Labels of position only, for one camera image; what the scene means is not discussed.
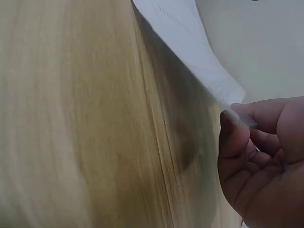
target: white wall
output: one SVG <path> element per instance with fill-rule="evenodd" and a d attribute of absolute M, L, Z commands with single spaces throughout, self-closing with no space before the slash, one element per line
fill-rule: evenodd
<path fill-rule="evenodd" d="M 247 102 L 304 95 L 303 0 L 197 0 L 212 49 Z"/>

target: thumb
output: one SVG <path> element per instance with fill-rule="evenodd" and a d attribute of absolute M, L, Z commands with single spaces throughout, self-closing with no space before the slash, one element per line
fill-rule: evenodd
<path fill-rule="evenodd" d="M 304 160 L 303 98 L 292 100 L 286 105 L 278 119 L 276 133 L 288 164 Z"/>

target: fingernail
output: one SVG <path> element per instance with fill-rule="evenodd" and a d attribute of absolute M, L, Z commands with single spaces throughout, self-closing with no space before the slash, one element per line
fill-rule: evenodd
<path fill-rule="evenodd" d="M 228 111 L 223 111 L 220 114 L 219 118 L 220 118 L 220 126 L 222 129 L 230 131 L 235 126 L 229 117 Z"/>

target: skin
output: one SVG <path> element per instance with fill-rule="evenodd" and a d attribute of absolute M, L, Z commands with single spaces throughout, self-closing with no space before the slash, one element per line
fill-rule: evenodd
<path fill-rule="evenodd" d="M 220 116 L 218 173 L 227 201 L 250 228 L 303 228 L 304 97 L 231 108 L 257 129 Z"/>

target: white paper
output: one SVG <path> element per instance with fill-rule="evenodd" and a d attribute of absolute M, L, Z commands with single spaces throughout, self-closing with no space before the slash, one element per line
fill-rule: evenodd
<path fill-rule="evenodd" d="M 176 56 L 223 107 L 241 103 L 244 89 L 214 56 L 195 0 L 133 0 Z"/>

